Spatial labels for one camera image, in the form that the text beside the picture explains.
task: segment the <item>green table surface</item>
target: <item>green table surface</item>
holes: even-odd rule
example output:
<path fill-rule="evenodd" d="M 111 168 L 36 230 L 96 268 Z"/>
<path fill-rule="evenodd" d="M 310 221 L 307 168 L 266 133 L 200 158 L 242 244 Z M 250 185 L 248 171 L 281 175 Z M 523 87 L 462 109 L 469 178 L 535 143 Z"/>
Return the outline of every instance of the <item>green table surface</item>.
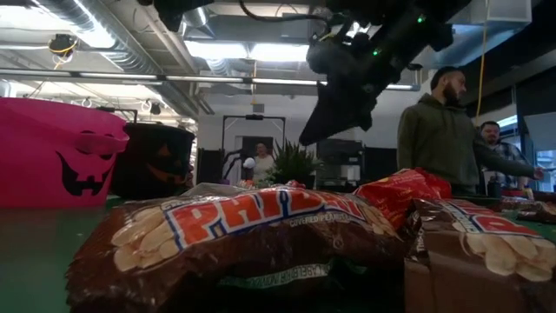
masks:
<path fill-rule="evenodd" d="M 0 210 L 0 312 L 69 312 L 65 271 L 109 208 L 119 203 L 121 199 L 112 198 L 102 208 Z M 523 224 L 556 242 L 556 227 Z"/>

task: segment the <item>red candy bag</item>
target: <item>red candy bag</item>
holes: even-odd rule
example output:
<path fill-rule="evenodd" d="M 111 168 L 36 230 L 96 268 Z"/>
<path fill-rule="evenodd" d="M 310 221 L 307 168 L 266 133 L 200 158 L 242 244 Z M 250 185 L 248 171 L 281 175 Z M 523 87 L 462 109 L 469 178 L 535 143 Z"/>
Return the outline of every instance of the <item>red candy bag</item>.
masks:
<path fill-rule="evenodd" d="M 401 170 L 390 177 L 359 187 L 355 195 L 366 198 L 399 229 L 413 198 L 451 198 L 450 183 L 424 170 Z"/>

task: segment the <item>brown candy bag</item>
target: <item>brown candy bag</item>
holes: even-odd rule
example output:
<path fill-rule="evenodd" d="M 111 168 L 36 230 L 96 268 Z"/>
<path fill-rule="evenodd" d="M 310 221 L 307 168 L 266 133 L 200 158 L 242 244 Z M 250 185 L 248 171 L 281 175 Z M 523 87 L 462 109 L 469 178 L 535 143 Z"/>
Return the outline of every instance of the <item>brown candy bag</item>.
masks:
<path fill-rule="evenodd" d="M 126 203 L 76 253 L 68 303 L 72 312 L 190 312 L 217 288 L 303 295 L 338 262 L 388 269 L 406 253 L 386 218 L 353 195 L 281 186 Z"/>
<path fill-rule="evenodd" d="M 463 200 L 414 200 L 407 313 L 556 311 L 556 246 Z"/>

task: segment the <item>olive green hoodie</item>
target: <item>olive green hoodie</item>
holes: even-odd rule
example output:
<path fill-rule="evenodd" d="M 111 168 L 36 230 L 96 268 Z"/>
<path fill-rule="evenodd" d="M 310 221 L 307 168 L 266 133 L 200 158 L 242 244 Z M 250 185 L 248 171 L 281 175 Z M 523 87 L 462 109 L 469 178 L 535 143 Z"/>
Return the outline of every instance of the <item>olive green hoodie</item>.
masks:
<path fill-rule="evenodd" d="M 445 106 L 425 94 L 401 114 L 398 168 L 422 168 L 446 179 L 455 190 L 474 192 L 477 162 L 512 176 L 533 177 L 532 166 L 508 161 L 488 148 L 464 108 Z"/>

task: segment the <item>plaid shirt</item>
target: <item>plaid shirt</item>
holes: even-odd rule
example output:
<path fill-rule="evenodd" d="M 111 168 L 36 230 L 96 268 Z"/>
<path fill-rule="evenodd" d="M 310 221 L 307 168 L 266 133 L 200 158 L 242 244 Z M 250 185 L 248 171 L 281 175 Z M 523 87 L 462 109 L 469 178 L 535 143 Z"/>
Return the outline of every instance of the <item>plaid shirt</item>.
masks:
<path fill-rule="evenodd" d="M 525 159 L 523 154 L 521 154 L 521 151 L 513 144 L 499 143 L 493 148 L 493 151 L 498 153 L 501 157 L 504 157 L 506 160 L 528 164 L 528 161 Z M 502 187 L 518 187 L 518 178 L 516 176 L 509 176 L 500 172 L 495 172 L 494 175 L 496 176 L 496 181 L 499 182 Z"/>

